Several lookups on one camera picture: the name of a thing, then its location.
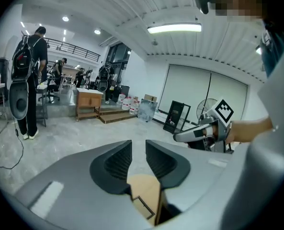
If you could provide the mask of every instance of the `wooden cabinet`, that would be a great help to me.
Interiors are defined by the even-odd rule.
[[[76,119],[79,121],[82,117],[97,117],[100,115],[100,107],[102,103],[102,93],[95,90],[86,90],[77,88],[77,103],[76,103]],[[93,108],[93,112],[83,112],[80,110],[83,108]]]

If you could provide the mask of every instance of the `black cable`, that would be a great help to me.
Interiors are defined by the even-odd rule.
[[[207,95],[205,96],[204,106],[205,106],[205,104],[207,103],[208,94],[209,94],[209,90],[210,90],[210,84],[211,84],[211,78],[212,78],[212,72],[210,72],[209,86],[208,86]],[[201,114],[199,115],[198,123],[199,123],[199,121],[200,121],[200,117],[201,117],[201,115],[202,115],[202,114],[203,114],[203,112],[204,112],[204,106],[203,106],[203,109],[202,109],[202,111],[201,111]]]
[[[22,141],[21,141],[21,140],[19,139],[19,137],[18,137],[18,130],[17,130],[17,128],[16,128],[16,124],[15,124],[14,118],[13,118],[13,121],[14,121],[14,125],[15,125],[15,134],[16,134],[18,140],[21,142],[21,145],[22,145],[22,147],[23,147],[23,143],[22,143]],[[21,161],[22,157],[23,157],[23,150],[22,150],[22,155],[21,155],[21,157],[19,158],[18,162],[17,162],[13,167],[9,168],[9,167],[0,166],[0,168],[6,169],[6,170],[11,170],[11,169],[13,169],[16,165],[19,164],[19,162]]]

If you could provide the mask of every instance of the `white roller blind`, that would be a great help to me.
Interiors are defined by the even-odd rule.
[[[196,109],[207,94],[210,72],[191,67],[170,65],[159,109],[168,112],[172,101],[191,106],[188,120],[197,122]],[[236,80],[212,73],[208,98],[223,97],[234,110],[232,120],[240,120],[246,99],[247,86]]]

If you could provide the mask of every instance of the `black cap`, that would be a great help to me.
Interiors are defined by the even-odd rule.
[[[45,34],[46,33],[46,28],[43,27],[43,26],[40,26],[39,28],[37,28],[37,30],[35,32],[39,33],[39,34]]]

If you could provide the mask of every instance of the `white corrugated ceiling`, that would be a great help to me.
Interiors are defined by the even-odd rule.
[[[128,45],[143,59],[151,55],[206,58],[266,80],[255,51],[262,34],[257,23],[230,22],[213,12],[203,15],[194,0],[19,0],[98,21],[101,28]],[[198,22],[202,32],[149,34],[147,27],[174,22]]]

